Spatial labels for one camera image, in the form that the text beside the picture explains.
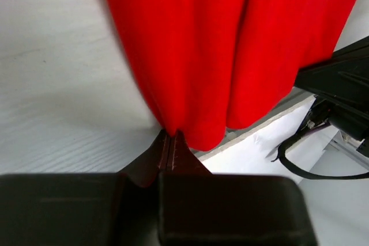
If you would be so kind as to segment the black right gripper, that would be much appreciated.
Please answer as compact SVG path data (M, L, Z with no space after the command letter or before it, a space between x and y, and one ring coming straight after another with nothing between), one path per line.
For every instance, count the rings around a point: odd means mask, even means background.
M329 123L368 148L368 37L301 69L295 86L315 96L303 128Z

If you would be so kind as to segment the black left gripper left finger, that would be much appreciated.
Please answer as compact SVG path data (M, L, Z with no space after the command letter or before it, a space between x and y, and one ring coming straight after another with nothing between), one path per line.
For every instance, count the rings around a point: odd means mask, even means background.
M170 138L117 173L1 176L2 245L159 245L157 177Z

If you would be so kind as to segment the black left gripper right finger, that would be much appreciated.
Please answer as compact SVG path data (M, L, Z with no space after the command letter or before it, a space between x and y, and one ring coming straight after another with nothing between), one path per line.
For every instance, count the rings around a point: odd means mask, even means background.
M283 176L216 175L184 136L158 180L161 245L317 245L303 194Z

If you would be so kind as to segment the red t shirt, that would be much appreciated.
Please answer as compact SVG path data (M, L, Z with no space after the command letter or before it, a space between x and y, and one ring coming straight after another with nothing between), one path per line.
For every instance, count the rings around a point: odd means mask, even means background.
M356 0L107 0L140 91L197 150L266 115L330 58Z

